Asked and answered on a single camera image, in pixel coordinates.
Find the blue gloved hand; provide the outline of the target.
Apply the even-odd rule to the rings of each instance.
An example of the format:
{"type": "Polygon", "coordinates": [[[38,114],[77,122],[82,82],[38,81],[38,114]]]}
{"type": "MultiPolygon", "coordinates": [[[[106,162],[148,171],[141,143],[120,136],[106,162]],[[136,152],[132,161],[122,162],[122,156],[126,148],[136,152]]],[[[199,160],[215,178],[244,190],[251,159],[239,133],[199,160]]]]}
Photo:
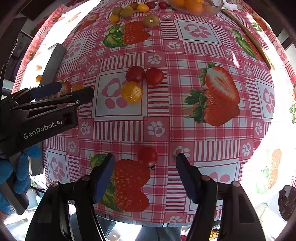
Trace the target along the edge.
{"type": "Polygon", "coordinates": [[[12,210],[21,215],[29,205],[26,192],[31,185],[29,158],[41,157],[41,150],[33,145],[8,159],[1,159],[1,211],[12,210]]]}

